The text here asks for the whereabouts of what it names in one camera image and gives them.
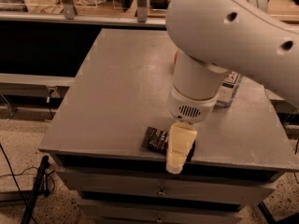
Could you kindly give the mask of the white gripper with vent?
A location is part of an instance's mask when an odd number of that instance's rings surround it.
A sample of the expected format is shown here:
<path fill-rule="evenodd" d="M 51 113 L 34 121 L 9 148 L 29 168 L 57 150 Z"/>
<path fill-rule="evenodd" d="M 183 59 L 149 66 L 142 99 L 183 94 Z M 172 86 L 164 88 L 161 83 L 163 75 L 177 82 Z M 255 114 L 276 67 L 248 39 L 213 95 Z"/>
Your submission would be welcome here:
<path fill-rule="evenodd" d="M 174 123 L 169 132 L 166 171 L 170 174 L 181 173 L 192 149 L 197 131 L 190 123 L 205 121 L 217 103 L 218 96 L 219 90 L 216 90 L 211 98 L 197 100 L 182 94 L 175 86 L 171 87 L 167 106 L 170 114 L 179 122 Z"/>

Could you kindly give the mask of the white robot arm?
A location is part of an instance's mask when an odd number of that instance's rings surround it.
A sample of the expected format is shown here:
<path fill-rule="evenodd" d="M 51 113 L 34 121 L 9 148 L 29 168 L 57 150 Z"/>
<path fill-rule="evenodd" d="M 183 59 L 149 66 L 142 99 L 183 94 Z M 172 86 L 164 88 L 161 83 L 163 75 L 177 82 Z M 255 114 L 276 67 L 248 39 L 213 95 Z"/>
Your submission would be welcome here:
<path fill-rule="evenodd" d="M 182 171 L 194 126 L 217 102 L 226 76 L 237 72 L 299 105 L 299 33 L 266 12 L 266 0 L 172 0 L 165 25 L 178 47 L 168 109 L 166 169 Z"/>

